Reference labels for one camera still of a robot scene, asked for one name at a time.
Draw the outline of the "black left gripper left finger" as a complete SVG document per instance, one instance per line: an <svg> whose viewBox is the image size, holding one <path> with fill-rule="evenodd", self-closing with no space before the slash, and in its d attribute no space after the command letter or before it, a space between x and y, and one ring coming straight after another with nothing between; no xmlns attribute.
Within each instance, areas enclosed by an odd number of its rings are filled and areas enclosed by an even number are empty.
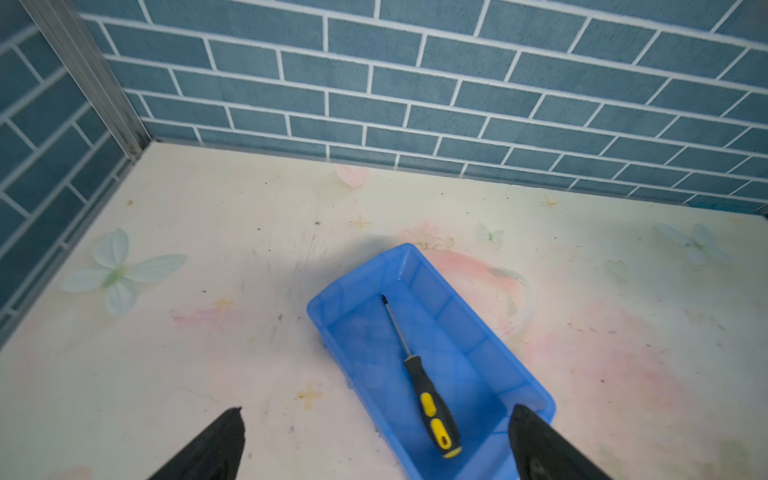
<svg viewBox="0 0 768 480"><path fill-rule="evenodd" d="M225 410L150 480L235 480L245 447L241 407Z"/></svg>

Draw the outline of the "black and yellow screwdriver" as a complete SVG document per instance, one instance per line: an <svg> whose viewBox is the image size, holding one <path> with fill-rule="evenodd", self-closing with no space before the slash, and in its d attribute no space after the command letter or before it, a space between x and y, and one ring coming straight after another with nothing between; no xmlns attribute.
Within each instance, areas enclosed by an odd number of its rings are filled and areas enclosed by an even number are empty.
<svg viewBox="0 0 768 480"><path fill-rule="evenodd" d="M381 301L405 351L404 367L411 378L424 428L441 456L446 459L454 458L462 450L456 422L426 373L421 357L415 355L409 348L389 300L382 295Z"/></svg>

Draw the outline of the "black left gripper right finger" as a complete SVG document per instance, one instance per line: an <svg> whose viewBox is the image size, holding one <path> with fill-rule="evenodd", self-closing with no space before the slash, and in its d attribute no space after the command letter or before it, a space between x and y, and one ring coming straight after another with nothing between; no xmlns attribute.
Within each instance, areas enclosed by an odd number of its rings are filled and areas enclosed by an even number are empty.
<svg viewBox="0 0 768 480"><path fill-rule="evenodd" d="M525 405L512 410L508 437L522 480L610 480L546 421Z"/></svg>

